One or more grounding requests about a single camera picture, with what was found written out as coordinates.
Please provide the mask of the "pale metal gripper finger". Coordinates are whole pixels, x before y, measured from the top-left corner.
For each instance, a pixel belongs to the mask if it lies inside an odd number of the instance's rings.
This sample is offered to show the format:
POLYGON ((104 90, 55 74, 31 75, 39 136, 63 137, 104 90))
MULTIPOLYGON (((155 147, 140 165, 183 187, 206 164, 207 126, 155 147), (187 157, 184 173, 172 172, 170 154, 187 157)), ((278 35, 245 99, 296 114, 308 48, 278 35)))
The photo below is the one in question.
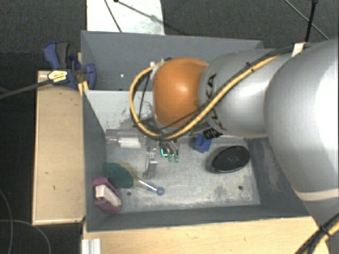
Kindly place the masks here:
POLYGON ((147 168, 147 177, 155 178, 157 170, 158 161, 155 154, 149 154, 148 156, 148 168, 147 168))
POLYGON ((148 178, 148 166, 149 166, 149 154, 147 153, 145 157, 145 169, 142 174, 143 178, 148 178))

